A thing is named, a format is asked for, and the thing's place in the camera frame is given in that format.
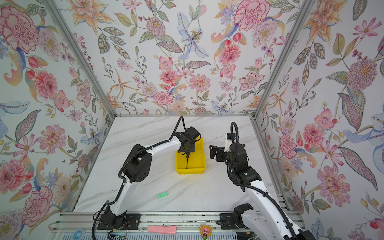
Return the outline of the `blue white round sticker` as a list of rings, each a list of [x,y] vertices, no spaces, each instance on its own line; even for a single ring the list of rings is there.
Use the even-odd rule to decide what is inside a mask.
[[[72,235],[72,240],[83,240],[85,236],[85,232],[81,229],[76,230]]]

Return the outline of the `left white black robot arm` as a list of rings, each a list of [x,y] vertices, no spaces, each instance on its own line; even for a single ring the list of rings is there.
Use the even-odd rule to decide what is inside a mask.
[[[96,230],[98,223],[105,217],[106,225],[119,229],[126,222],[128,200],[136,189],[138,183],[145,180],[151,169],[152,160],[171,152],[177,152],[190,157],[196,151],[196,144],[201,140],[201,133],[194,127],[187,128],[184,117],[180,117],[171,136],[158,143],[142,146],[134,145],[128,157],[118,172],[122,184],[113,201],[106,201],[93,218],[92,231]]]

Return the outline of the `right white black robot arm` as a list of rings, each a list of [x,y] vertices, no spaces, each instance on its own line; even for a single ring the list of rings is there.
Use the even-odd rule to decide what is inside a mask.
[[[252,200],[235,207],[233,218],[239,229],[249,229],[261,240],[313,240],[311,231],[302,230],[269,194],[258,172],[249,165],[246,146],[240,144],[239,129],[231,123],[224,147],[210,146],[210,157],[227,166],[230,181]]]

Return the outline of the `small green block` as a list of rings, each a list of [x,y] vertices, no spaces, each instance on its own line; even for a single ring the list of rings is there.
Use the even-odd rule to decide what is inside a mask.
[[[160,194],[157,194],[157,199],[165,198],[169,195],[169,192],[162,192]]]

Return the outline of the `small colourful toy figure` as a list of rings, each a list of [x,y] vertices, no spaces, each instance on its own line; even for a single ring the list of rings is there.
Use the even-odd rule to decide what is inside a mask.
[[[211,236],[213,229],[210,226],[203,225],[200,227],[200,234],[203,240],[207,240]]]

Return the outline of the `yellow plastic bin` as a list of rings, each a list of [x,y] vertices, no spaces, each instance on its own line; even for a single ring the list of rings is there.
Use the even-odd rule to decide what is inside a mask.
[[[187,155],[176,154],[175,170],[179,175],[203,174],[207,169],[204,139],[201,138],[196,143],[196,150],[187,159]]]

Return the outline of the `pink flat object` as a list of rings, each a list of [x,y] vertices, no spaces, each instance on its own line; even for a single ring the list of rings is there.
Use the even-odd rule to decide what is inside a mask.
[[[147,231],[149,233],[175,235],[177,233],[177,226],[149,226]]]

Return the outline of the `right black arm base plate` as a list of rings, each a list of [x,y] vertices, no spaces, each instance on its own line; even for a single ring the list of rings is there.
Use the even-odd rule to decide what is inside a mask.
[[[217,224],[220,225],[222,230],[244,230],[247,228],[242,221],[241,215],[237,213],[221,213],[219,217]]]

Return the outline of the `aluminium front rail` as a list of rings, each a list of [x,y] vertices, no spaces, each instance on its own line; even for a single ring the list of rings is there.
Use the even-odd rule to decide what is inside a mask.
[[[176,226],[177,233],[199,232],[202,225],[210,226],[214,232],[222,232],[219,222],[221,212],[139,212],[141,215],[136,230],[117,230],[118,233],[146,233],[150,226]],[[59,214],[58,219],[49,224],[52,233],[70,232],[82,229],[89,233],[93,228],[92,212],[68,212]]]

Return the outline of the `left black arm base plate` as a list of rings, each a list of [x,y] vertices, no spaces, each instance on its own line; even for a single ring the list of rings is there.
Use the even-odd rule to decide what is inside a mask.
[[[141,214],[123,214],[117,217],[102,214],[97,230],[138,230]]]

